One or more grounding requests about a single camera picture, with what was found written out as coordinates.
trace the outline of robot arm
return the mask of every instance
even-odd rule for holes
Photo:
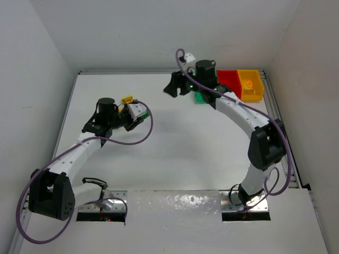
[[[186,95],[190,91],[200,92],[204,101],[215,110],[227,115],[232,119],[250,138],[248,158],[251,162],[247,175],[239,185],[238,198],[242,204],[246,204],[262,190],[265,178],[271,172],[274,165],[285,155],[281,137],[276,128],[264,116],[238,105],[240,99],[226,85],[219,84],[215,75],[215,61],[196,61],[195,57],[187,53],[180,58],[183,69],[203,86],[216,90],[222,94],[234,98],[232,102],[215,93],[200,89],[183,76],[181,71],[173,72],[170,83],[164,88],[164,92],[172,97],[177,97],[177,89],[180,95]],[[284,131],[283,123],[276,123]]]
[[[112,130],[124,127],[133,130],[144,121],[146,108],[139,103],[124,104],[119,112],[111,98],[102,98],[96,105],[95,112],[84,125],[81,134],[71,146],[80,143],[77,149],[63,156],[41,173],[30,187],[29,210],[59,220],[66,220],[74,208],[102,198],[107,184],[99,179],[84,178],[83,184],[74,186],[73,180],[86,160],[99,150],[106,140],[91,137],[109,138]]]

